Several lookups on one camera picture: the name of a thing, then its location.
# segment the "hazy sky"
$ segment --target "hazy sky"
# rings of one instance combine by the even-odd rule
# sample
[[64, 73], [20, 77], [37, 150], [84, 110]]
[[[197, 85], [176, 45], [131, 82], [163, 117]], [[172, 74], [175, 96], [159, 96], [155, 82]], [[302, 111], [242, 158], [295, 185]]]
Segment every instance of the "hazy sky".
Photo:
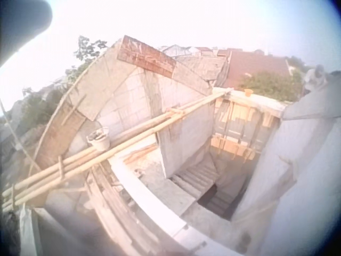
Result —
[[79, 35], [108, 41], [124, 35], [153, 47], [239, 47], [295, 55], [327, 71], [341, 69], [341, 21], [319, 0], [49, 0], [48, 30], [0, 69], [0, 97], [8, 110], [23, 87], [39, 90], [76, 64]]

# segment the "construction site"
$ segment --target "construction site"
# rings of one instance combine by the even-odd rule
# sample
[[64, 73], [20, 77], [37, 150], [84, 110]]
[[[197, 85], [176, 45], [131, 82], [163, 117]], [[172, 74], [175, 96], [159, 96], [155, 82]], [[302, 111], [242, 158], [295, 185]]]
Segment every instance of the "construction site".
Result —
[[340, 210], [340, 76], [284, 103], [231, 88], [230, 57], [171, 58], [129, 36], [100, 55], [28, 176], [3, 188], [21, 254], [317, 250]]

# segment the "plastic bucket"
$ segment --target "plastic bucket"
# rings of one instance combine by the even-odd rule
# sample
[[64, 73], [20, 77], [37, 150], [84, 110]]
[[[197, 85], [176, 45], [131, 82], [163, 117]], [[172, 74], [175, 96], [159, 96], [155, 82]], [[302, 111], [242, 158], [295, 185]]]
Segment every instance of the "plastic bucket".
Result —
[[245, 96], [246, 97], [250, 97], [251, 96], [251, 94], [253, 94], [253, 90], [251, 90], [251, 89], [244, 89], [244, 92], [245, 92]]
[[102, 127], [90, 133], [86, 139], [97, 151], [106, 151], [110, 148], [109, 128]]

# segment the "white bucket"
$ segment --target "white bucket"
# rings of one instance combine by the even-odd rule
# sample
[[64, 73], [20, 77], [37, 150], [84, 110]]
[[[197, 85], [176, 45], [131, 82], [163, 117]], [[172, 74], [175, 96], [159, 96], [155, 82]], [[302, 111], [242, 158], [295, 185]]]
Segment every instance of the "white bucket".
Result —
[[86, 139], [97, 151], [103, 152], [110, 148], [109, 128], [102, 127], [90, 133]]

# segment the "concrete stairs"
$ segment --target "concrete stairs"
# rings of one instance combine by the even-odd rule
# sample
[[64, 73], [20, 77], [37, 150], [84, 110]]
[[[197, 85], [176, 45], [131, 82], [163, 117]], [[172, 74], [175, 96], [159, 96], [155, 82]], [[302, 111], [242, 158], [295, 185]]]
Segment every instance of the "concrete stairs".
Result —
[[203, 161], [173, 175], [170, 180], [198, 200], [213, 186], [218, 177], [213, 161], [210, 155], [207, 155]]
[[213, 213], [222, 216], [233, 201], [233, 197], [222, 191], [217, 191], [214, 197], [206, 205], [206, 208]]

